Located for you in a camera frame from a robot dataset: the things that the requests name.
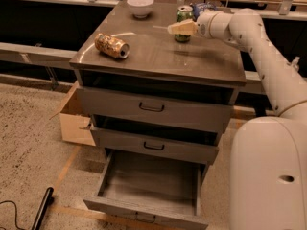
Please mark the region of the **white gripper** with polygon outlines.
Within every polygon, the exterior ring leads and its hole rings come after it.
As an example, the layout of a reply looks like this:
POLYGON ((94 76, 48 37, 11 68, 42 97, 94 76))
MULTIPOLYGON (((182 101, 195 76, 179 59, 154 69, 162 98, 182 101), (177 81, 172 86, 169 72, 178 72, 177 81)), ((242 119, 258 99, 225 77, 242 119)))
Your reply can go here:
POLYGON ((200 14, 196 23, 192 19, 183 20, 169 25, 167 31, 171 35, 194 35, 198 31, 199 35, 210 37, 210 24, 214 16, 214 12, 206 11, 200 14))

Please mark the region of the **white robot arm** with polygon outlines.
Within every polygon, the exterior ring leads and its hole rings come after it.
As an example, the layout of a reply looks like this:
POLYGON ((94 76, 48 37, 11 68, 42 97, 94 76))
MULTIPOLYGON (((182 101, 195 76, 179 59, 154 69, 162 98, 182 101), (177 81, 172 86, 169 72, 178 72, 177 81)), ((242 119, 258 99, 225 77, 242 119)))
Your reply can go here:
POLYGON ((204 11, 168 27, 199 34, 248 53, 270 101, 272 116, 237 131, 230 154, 231 230, 307 230, 307 82, 269 40, 261 16, 204 11))

